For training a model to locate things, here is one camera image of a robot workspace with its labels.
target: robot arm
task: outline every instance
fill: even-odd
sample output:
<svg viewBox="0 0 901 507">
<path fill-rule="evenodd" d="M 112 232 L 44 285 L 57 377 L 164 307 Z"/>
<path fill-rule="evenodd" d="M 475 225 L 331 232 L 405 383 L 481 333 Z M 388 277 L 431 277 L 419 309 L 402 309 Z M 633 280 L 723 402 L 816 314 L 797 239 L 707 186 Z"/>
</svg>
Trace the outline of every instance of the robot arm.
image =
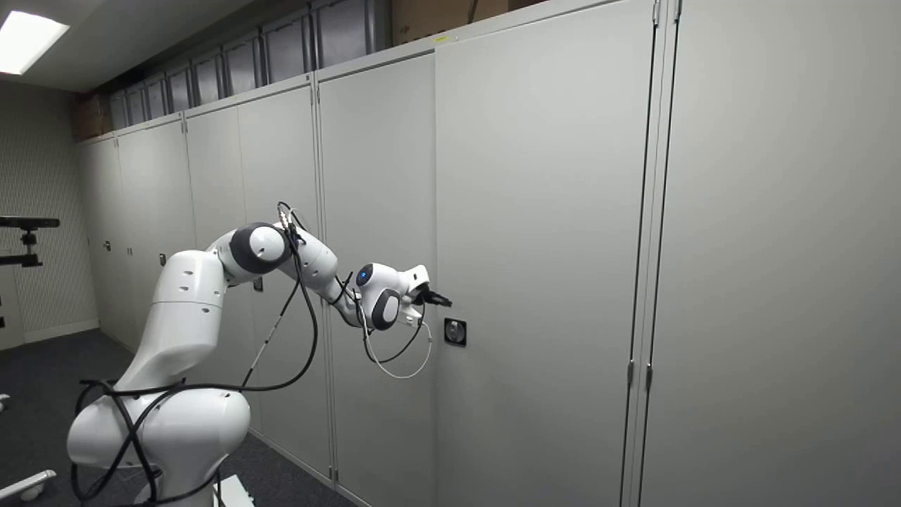
<svg viewBox="0 0 901 507">
<path fill-rule="evenodd" d="M 301 280 L 317 300 L 331 305 L 350 326 L 391 331 L 402 315 L 419 322 L 423 305 L 450 305 L 427 287 L 427 269 L 395 270 L 388 264 L 364 264 L 354 287 L 339 283 L 339 257 L 282 209 L 282 224 L 260 224 L 220 238 L 210 250 L 226 269 L 229 285 L 251 283 L 282 270 Z"/>
<path fill-rule="evenodd" d="M 279 207 L 279 224 L 237 228 L 208 250 L 168 260 L 129 370 L 71 425 L 71 460 L 108 470 L 141 463 L 156 476 L 147 480 L 153 498 L 160 494 L 182 498 L 175 507 L 210 507 L 208 480 L 246 440 L 251 405 L 246 385 L 182 385 L 182 377 L 217 350 L 226 291 L 272 270 L 298 280 L 365 336 L 396 318 L 423 322 L 423 305 L 450 305 L 431 294 L 426 264 L 365 264 L 354 283 L 340 283 L 339 257 Z"/>
</svg>

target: wall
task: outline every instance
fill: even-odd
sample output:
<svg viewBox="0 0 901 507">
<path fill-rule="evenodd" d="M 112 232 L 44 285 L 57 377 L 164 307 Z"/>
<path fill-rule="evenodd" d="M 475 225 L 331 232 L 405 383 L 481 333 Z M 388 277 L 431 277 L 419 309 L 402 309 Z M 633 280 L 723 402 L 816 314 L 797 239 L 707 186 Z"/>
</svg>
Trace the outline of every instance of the wall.
<svg viewBox="0 0 901 507">
<path fill-rule="evenodd" d="M 550 15 L 81 143 L 102 331 L 136 346 L 158 255 L 206 247 L 289 201 L 340 274 L 423 262 L 455 307 L 391 363 L 417 370 L 431 342 L 408 383 L 317 307 L 322 355 L 298 385 L 251 398 L 255 438 L 360 504 L 613 504 L 650 0 Z M 282 277 L 232 291 L 220 350 L 194 377 L 240 381 L 288 294 Z M 469 322 L 468 350 L 438 342 L 443 315 Z M 289 377 L 310 339 L 296 305 L 253 381 Z M 375 350 L 405 339 L 399 326 Z"/>
<path fill-rule="evenodd" d="M 85 162 L 136 186 L 165 133 L 192 246 L 284 195 L 343 270 L 433 269 L 437 342 L 455 315 L 468 350 L 388 383 L 327 315 L 313 376 L 253 398 L 253 431 L 360 504 L 897 504 L 897 2 L 660 5 L 543 5 Z M 237 381 L 284 294 L 233 291 L 201 376 Z"/>
<path fill-rule="evenodd" d="M 71 140 L 71 98 L 0 93 L 0 215 L 60 216 L 37 233 L 43 269 L 0 269 L 5 331 L 0 350 L 95 326 L 81 193 Z M 0 250 L 20 250 L 20 232 L 0 228 Z"/>
</svg>

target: floor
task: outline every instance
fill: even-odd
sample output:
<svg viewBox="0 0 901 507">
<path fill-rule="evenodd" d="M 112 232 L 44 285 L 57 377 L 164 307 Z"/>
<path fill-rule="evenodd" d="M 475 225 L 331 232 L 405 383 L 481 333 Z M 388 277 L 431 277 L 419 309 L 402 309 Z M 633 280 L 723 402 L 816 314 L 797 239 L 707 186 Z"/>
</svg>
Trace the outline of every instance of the floor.
<svg viewBox="0 0 901 507">
<path fill-rule="evenodd" d="M 129 353 L 102 333 L 53 339 L 0 353 L 0 391 L 12 402 L 0 414 L 0 487 L 37 470 L 57 470 L 50 491 L 34 507 L 77 507 L 65 438 L 78 395 L 78 381 L 112 381 Z M 350 507 L 336 491 L 279 457 L 272 447 L 247 442 L 223 464 L 223 476 L 240 473 L 255 507 Z M 133 504 L 141 473 L 125 470 L 95 507 Z"/>
</svg>

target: gray cabinet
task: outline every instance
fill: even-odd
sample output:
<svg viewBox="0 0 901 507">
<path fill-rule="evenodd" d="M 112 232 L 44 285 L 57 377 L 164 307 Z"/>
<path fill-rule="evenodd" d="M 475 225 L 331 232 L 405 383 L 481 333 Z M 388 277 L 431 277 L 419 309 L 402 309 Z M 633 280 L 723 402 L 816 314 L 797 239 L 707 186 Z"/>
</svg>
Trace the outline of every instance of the gray cabinet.
<svg viewBox="0 0 901 507">
<path fill-rule="evenodd" d="M 23 309 L 16 295 L 16 274 L 12 269 L 0 269 L 0 350 L 12 350 L 23 345 Z"/>
<path fill-rule="evenodd" d="M 644 507 L 901 502 L 897 17 L 685 0 Z"/>
<path fill-rule="evenodd" d="M 417 56 L 322 86 L 323 239 L 343 270 L 433 264 L 433 60 Z M 410 326 L 375 339 L 396 353 Z M 371 504 L 431 504 L 431 370 L 396 383 L 365 362 L 360 331 L 329 314 L 340 491 Z M 417 370 L 426 336 L 388 363 Z"/>
<path fill-rule="evenodd" d="M 160 125 L 117 139 L 125 178 L 125 216 L 133 232 L 133 307 L 143 333 L 160 264 L 194 247 L 192 180 L 179 125 Z"/>
<path fill-rule="evenodd" d="M 317 174 L 313 167 L 313 108 L 310 87 L 267 95 L 237 108 L 240 122 L 240 162 L 243 162 L 243 216 L 246 224 L 272 224 L 277 204 L 284 201 L 316 232 L 317 224 Z M 289 295 L 293 283 L 282 274 L 264 280 L 264 291 L 253 294 L 251 307 L 251 342 L 253 346 L 272 333 L 279 309 Z M 306 357 L 313 342 L 310 315 L 296 295 L 284 315 L 267 355 L 261 357 L 253 383 L 279 383 L 293 377 Z M 279 447 L 306 470 L 327 476 L 331 464 L 329 433 L 329 390 L 322 336 L 317 357 L 306 377 L 284 391 L 253 398 L 253 433 Z"/>
<path fill-rule="evenodd" d="M 437 50 L 443 507 L 616 504 L 650 0 Z"/>
<path fill-rule="evenodd" d="M 215 111 L 189 118 L 189 173 L 196 246 L 208 247 L 217 238 L 246 225 L 240 114 Z M 223 307 L 220 346 L 196 377 L 240 383 L 243 363 L 253 362 L 253 287 L 229 291 Z"/>
<path fill-rule="evenodd" d="M 120 153 L 116 139 L 81 147 L 81 195 L 87 212 L 89 269 L 98 301 L 98 326 L 136 346 L 129 225 L 125 201 Z"/>
</svg>

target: black cable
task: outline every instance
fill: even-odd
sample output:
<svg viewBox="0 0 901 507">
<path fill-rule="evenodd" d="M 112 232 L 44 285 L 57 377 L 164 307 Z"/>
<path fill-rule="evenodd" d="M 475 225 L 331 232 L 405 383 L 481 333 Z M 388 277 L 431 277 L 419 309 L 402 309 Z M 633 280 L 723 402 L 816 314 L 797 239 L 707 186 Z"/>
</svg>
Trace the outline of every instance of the black cable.
<svg viewBox="0 0 901 507">
<path fill-rule="evenodd" d="M 340 294 L 329 301 L 329 307 L 336 307 L 336 305 L 347 295 L 347 285 L 350 285 L 351 280 L 354 280 L 354 270 L 350 270 L 343 283 L 339 280 Z M 347 326 L 354 326 L 354 322 L 350 322 L 340 307 L 339 307 L 339 315 L 340 315 L 340 322 L 343 322 Z"/>
<path fill-rule="evenodd" d="M 147 485 L 148 485 L 148 498 L 158 498 L 158 480 L 156 480 L 156 473 L 153 473 L 153 467 L 148 467 L 148 460 L 147 460 L 147 453 L 143 453 L 143 445 L 141 445 L 141 438 L 137 438 L 137 425 L 136 425 L 136 419 L 133 419 L 133 414 L 125 409 L 125 402 L 120 402 L 120 398 L 112 398 L 112 402 L 116 402 L 116 412 L 117 412 L 117 416 L 125 419 L 125 429 L 127 429 L 127 440 L 125 440 L 125 445 L 133 445 L 136 447 L 136 453 L 137 453 L 137 463 L 141 463 L 141 470 L 143 470 L 143 480 L 147 480 Z"/>
<path fill-rule="evenodd" d="M 284 204 L 284 201 L 279 201 L 279 224 L 284 225 L 284 216 L 282 216 L 282 212 L 288 209 L 288 215 L 306 232 L 306 225 L 301 224 L 301 216 Z"/>
<path fill-rule="evenodd" d="M 316 309 L 313 309 L 313 301 L 310 301 L 306 287 L 303 287 L 301 294 L 303 294 L 303 305 L 306 305 L 306 309 L 310 309 L 310 326 L 313 326 L 313 342 L 310 342 L 306 363 L 301 367 L 301 371 L 296 371 L 293 377 L 288 377 L 288 381 L 282 381 L 282 383 L 246 385 L 243 391 L 279 391 L 279 390 L 288 390 L 288 385 L 298 383 L 298 381 L 310 371 L 310 367 L 313 367 L 313 362 L 316 362 L 316 350 L 317 350 L 317 315 L 316 315 Z"/>
<path fill-rule="evenodd" d="M 81 381 L 81 383 L 85 383 L 87 390 L 78 395 L 77 412 L 81 412 L 85 398 L 87 398 L 89 391 L 95 391 L 95 390 L 102 390 L 108 398 L 116 398 L 116 401 L 120 398 L 120 395 L 116 395 L 116 390 L 112 390 L 109 383 L 98 383 L 98 381 Z M 72 485 L 72 494 L 78 495 L 78 502 L 95 498 L 95 495 L 109 485 L 117 463 L 125 460 L 125 453 L 127 453 L 127 447 L 129 447 L 129 442 L 137 442 L 137 429 L 141 429 L 141 422 L 147 419 L 147 414 L 148 414 L 153 409 L 158 409 L 165 398 L 172 398 L 172 395 L 178 391 L 178 385 L 179 385 L 179 383 L 165 385 L 168 391 L 160 395 L 158 401 L 153 401 L 153 402 L 147 405 L 147 412 L 143 412 L 133 425 L 127 425 L 127 431 L 129 431 L 127 442 L 117 445 L 109 467 L 108 467 L 105 476 L 89 487 L 89 494 L 81 491 L 78 464 L 71 467 L 71 485 Z"/>
<path fill-rule="evenodd" d="M 426 307 L 423 307 L 423 318 L 417 322 L 413 336 L 410 336 L 395 355 L 388 355 L 388 357 L 375 357 L 371 350 L 369 350 L 369 342 L 365 342 L 365 336 L 364 336 L 364 350 L 365 350 L 369 363 L 395 363 L 396 357 L 402 357 L 405 350 L 410 350 L 410 345 L 419 339 L 423 322 L 426 322 Z"/>
<path fill-rule="evenodd" d="M 279 314 L 279 322 L 277 322 L 277 331 L 279 331 L 282 318 L 288 315 L 288 307 L 289 307 L 293 295 L 298 294 L 298 287 L 301 287 L 301 283 L 296 283 L 293 291 L 289 291 L 289 295 L 284 300 L 282 314 Z M 243 390 L 247 390 L 253 371 L 255 371 L 255 367 L 251 367 L 251 370 L 246 371 Z"/>
</svg>

